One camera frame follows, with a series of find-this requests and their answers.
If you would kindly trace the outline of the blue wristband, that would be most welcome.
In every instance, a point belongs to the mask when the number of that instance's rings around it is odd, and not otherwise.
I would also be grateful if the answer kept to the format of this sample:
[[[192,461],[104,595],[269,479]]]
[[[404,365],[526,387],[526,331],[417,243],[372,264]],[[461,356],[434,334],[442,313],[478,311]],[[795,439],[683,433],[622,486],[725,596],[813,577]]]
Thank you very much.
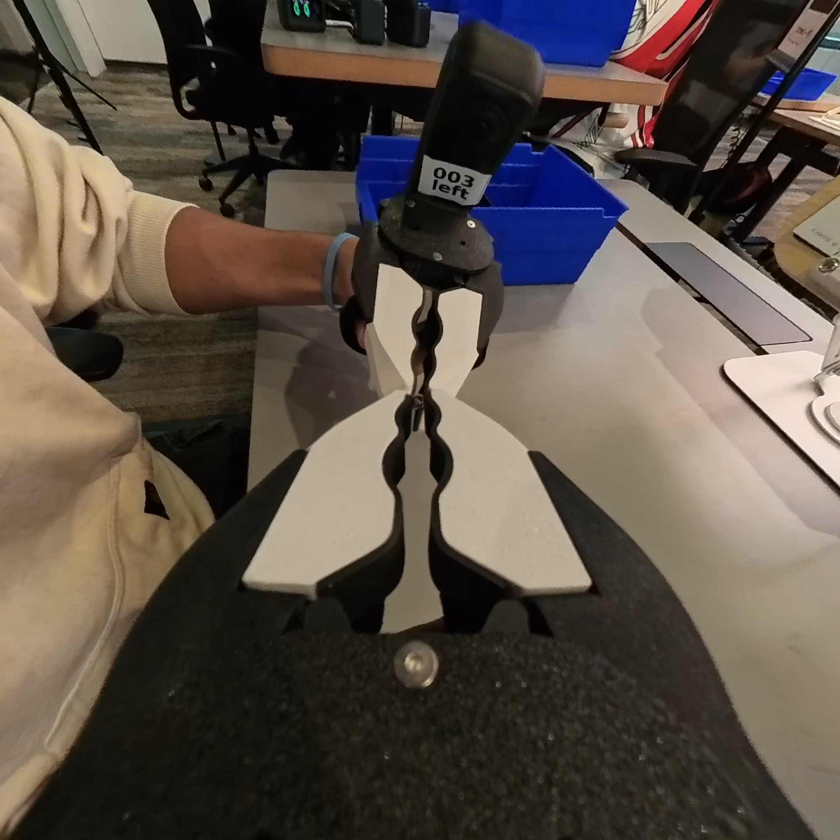
[[[333,312],[343,309],[342,302],[337,298],[336,281],[339,257],[346,245],[352,245],[352,254],[360,238],[352,233],[341,233],[332,238],[324,259],[322,268],[322,296],[325,305]]]

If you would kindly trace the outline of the dark desk inlay panel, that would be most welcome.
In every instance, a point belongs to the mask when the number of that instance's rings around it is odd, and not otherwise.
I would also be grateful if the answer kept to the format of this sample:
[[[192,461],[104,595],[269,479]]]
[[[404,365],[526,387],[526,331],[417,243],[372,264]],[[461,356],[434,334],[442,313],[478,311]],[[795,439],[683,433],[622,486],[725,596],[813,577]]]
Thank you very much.
[[[653,243],[650,252],[753,343],[809,343],[812,337],[730,272],[685,242]]]

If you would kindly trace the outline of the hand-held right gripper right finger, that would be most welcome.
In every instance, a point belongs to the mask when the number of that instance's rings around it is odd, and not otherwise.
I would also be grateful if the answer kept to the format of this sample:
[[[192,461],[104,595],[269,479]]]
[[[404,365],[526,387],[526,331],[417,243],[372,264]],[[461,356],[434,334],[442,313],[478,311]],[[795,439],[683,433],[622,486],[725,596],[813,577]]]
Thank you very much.
[[[427,437],[429,570],[449,632],[480,631],[500,602],[592,588],[543,478],[549,461],[444,392],[427,398]]]

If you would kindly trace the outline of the black charging dock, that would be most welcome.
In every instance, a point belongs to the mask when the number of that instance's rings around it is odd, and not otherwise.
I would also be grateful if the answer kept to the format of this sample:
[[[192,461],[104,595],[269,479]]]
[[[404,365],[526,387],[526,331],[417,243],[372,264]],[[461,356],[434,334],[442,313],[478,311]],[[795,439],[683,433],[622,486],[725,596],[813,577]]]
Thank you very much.
[[[429,42],[432,9],[424,1],[384,1],[385,36],[409,48],[425,49]]]

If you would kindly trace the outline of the white metal document stand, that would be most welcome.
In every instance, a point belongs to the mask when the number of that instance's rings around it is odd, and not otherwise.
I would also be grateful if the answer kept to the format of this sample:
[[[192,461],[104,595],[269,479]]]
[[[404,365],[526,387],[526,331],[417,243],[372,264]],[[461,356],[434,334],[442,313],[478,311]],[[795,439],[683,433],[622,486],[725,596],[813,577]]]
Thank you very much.
[[[839,317],[823,355],[801,350],[733,359],[722,370],[752,407],[839,487]]]

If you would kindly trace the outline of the wooden topped desk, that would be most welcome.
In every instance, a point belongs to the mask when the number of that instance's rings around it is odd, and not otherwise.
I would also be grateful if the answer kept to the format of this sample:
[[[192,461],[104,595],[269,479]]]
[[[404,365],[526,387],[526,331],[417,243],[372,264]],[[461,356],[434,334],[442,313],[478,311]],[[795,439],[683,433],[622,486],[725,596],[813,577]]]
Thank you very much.
[[[756,162],[769,171],[778,157],[787,160],[775,176],[762,200],[752,209],[756,228],[773,210],[797,178],[813,170],[831,178],[839,173],[838,98],[825,97],[814,103],[817,110],[782,107],[770,117],[775,131]]]

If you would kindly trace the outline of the dark pants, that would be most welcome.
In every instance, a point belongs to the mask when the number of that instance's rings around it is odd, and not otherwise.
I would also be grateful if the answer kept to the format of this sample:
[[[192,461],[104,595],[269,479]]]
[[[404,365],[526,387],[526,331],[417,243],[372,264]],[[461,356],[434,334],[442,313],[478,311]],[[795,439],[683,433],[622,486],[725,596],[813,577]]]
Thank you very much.
[[[220,519],[247,491],[250,416],[225,414],[143,423],[143,436],[197,485]]]

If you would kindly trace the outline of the blue divided plastic bin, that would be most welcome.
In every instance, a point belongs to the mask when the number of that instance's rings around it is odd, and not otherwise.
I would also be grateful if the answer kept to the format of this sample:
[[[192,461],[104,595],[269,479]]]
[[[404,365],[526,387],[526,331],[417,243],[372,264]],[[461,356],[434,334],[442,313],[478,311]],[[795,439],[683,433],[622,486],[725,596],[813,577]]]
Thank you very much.
[[[418,147],[418,138],[363,137],[355,174],[362,224],[405,191]],[[517,143],[471,215],[493,238],[505,286],[557,286],[579,279],[626,210],[560,150]]]

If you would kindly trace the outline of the person's left forearm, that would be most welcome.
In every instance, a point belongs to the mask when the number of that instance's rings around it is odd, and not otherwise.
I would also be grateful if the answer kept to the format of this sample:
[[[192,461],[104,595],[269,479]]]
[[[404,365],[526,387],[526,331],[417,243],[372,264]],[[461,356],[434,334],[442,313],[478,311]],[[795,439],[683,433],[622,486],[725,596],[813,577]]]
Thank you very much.
[[[135,192],[119,268],[134,308],[153,314],[325,305],[322,268],[332,239]]]

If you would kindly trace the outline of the black tripod with blue base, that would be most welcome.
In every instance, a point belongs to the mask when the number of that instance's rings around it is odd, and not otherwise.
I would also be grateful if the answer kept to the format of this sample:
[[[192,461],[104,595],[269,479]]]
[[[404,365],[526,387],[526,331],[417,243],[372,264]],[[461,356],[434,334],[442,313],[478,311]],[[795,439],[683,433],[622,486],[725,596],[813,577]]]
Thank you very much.
[[[36,78],[46,74],[56,88],[79,139],[103,154],[101,144],[77,99],[77,91],[93,96],[113,112],[117,106],[96,90],[88,78],[105,71],[100,48],[80,2],[12,1],[16,18],[27,34],[38,67]]]

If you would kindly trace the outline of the grey table with wooden edge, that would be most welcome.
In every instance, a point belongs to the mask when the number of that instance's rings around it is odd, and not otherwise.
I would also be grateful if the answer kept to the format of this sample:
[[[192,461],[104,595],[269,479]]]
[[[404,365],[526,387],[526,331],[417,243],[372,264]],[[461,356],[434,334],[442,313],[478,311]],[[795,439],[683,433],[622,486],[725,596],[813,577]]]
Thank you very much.
[[[265,69],[276,76],[433,89],[457,22],[454,14],[433,12],[424,49],[372,46],[336,28],[321,34],[289,32],[281,25],[277,3],[268,2],[261,52]],[[657,106],[667,89],[666,81],[612,61],[601,68],[547,65],[543,98]]]

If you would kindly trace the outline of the large blue plastic bin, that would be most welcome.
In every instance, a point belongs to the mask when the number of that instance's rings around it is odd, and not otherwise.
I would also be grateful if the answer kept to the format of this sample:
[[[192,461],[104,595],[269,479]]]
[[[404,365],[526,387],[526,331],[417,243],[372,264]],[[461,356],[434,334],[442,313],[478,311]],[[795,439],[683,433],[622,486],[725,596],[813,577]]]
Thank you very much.
[[[603,67],[627,36],[635,1],[458,1],[458,23],[485,21],[546,64]]]

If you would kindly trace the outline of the dark red backpack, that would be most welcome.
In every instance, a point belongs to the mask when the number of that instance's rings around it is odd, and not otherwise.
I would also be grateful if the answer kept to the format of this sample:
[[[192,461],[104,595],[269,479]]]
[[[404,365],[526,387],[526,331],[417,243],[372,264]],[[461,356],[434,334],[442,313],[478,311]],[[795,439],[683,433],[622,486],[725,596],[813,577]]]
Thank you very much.
[[[722,176],[723,168],[720,168],[705,173],[701,179],[704,192],[714,192],[718,189],[707,205],[707,214],[724,217],[744,214],[767,193],[773,184],[769,166],[757,161],[736,164],[726,182],[719,186]]]

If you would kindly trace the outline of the black device with green display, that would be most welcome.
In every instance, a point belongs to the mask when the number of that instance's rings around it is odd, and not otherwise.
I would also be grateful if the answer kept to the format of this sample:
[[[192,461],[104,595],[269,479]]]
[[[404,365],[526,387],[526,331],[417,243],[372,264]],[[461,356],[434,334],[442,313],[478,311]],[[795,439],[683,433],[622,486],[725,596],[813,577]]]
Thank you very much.
[[[327,29],[324,1],[276,1],[280,24],[287,32],[322,34]]]

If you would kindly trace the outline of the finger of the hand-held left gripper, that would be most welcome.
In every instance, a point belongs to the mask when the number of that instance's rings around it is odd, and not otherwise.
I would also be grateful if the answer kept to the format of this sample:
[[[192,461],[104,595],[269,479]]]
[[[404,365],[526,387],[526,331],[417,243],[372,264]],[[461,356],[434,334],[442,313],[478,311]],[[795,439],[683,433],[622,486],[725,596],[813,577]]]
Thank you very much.
[[[364,332],[370,388],[379,398],[417,391],[423,357],[417,329],[425,298],[404,269],[379,265],[373,319]]]
[[[436,291],[416,328],[413,369],[420,393],[457,396],[475,367],[482,296],[468,289]]]

